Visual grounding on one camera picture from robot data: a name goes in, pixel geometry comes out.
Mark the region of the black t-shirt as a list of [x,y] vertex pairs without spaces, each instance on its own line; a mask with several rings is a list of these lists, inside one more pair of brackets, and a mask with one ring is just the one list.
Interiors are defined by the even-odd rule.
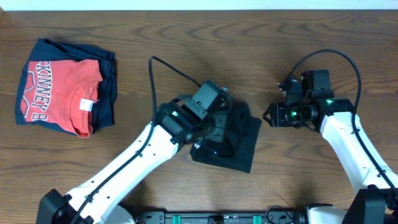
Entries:
[[224,141],[195,141],[191,158],[195,162],[250,173],[262,121],[251,116],[243,100],[233,100],[230,109],[221,111],[229,112]]

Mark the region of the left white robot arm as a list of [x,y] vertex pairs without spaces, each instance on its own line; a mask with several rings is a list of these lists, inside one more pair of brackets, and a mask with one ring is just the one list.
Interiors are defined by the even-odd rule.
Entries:
[[121,210],[120,201],[181,147],[212,134],[217,121],[224,121],[230,111],[231,103],[206,108],[193,99],[182,106],[175,101],[160,105],[155,120],[104,169],[66,195],[55,189],[44,195],[36,222],[134,223]]

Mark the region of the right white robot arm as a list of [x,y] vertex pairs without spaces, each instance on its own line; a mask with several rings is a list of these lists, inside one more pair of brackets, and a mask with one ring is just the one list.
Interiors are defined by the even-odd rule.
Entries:
[[329,143],[349,178],[355,198],[349,209],[309,205],[301,223],[397,223],[397,174],[367,137],[348,99],[273,103],[263,118],[272,127],[307,127]]

